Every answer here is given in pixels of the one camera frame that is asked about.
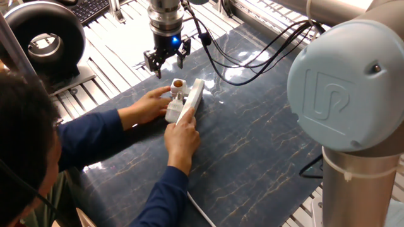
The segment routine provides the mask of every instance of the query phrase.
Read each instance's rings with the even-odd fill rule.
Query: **round black device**
[[[34,1],[12,9],[5,18],[37,74],[60,81],[79,73],[77,63],[84,52],[85,34],[69,9],[57,2]],[[54,38],[49,46],[33,45],[35,38],[46,34]],[[10,69],[16,69],[1,44],[0,60]]]

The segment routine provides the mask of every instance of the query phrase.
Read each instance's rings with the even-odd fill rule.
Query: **white cable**
[[[344,170],[343,168],[337,166],[335,163],[333,163],[326,155],[326,152],[324,150],[323,147],[323,158],[324,161],[327,162],[327,164],[329,164],[330,167],[332,167],[334,170],[340,172],[343,174],[345,180],[347,182],[349,182],[350,180],[352,180],[352,178],[361,178],[361,179],[375,179],[375,178],[379,178],[379,177],[385,177],[387,175],[390,175],[392,173],[394,173],[395,171],[401,173],[404,171],[404,166],[402,166],[401,164],[398,164],[397,167],[394,167],[388,171],[382,172],[382,173],[378,173],[378,174],[361,174],[361,173],[352,173],[351,171],[348,170]]]
[[[315,40],[317,38],[318,35],[318,30],[315,28],[316,32],[314,32],[313,38],[311,39],[311,41]]]
[[[211,227],[216,227],[213,221],[202,211],[202,209],[197,205],[195,200],[192,198],[191,194],[187,192],[188,199],[192,202],[194,207],[202,214],[202,216],[206,219],[206,221],[210,224]]]

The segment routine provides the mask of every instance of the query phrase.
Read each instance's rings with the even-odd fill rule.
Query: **white power strip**
[[[189,92],[187,101],[185,102],[184,108],[182,109],[181,114],[178,117],[177,123],[181,120],[182,116],[191,108],[196,109],[199,106],[199,103],[202,99],[203,88],[205,87],[205,82],[202,79],[196,79],[194,85],[192,86],[191,91]]]
[[[205,88],[205,82],[202,79],[196,79],[194,82],[194,85],[192,86],[191,91],[188,94],[187,102],[184,105],[184,108],[182,108],[182,112],[180,116],[178,117],[177,123],[181,120],[182,116],[191,108],[196,109],[199,106],[199,103],[201,102],[202,99],[202,93],[203,93],[203,88]],[[188,199],[192,202],[194,207],[202,214],[202,216],[206,219],[206,221],[210,224],[211,227],[216,227],[215,224],[212,222],[212,220],[203,212],[203,210],[197,205],[195,200],[192,198],[191,194],[187,192]]]

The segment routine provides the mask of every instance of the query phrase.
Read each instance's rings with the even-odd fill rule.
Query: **logo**
[[[321,72],[306,71],[303,115],[313,122],[345,135],[355,85]]]

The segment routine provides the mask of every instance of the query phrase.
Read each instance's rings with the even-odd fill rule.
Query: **finger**
[[[192,117],[191,125],[196,127],[196,118],[195,117]]]
[[[167,108],[167,105],[171,102],[171,98],[161,98],[158,100],[158,106],[160,108]]]
[[[191,123],[192,118],[194,117],[195,108],[191,107],[183,116],[179,122],[187,122]]]
[[[163,110],[160,110],[159,114],[160,114],[161,117],[164,117],[166,113],[167,113],[167,110],[163,109]]]
[[[164,86],[164,87],[157,88],[157,89],[154,89],[152,91],[149,91],[147,94],[151,98],[158,98],[158,97],[162,96],[164,93],[166,93],[166,92],[168,92],[170,90],[171,90],[170,86]]]

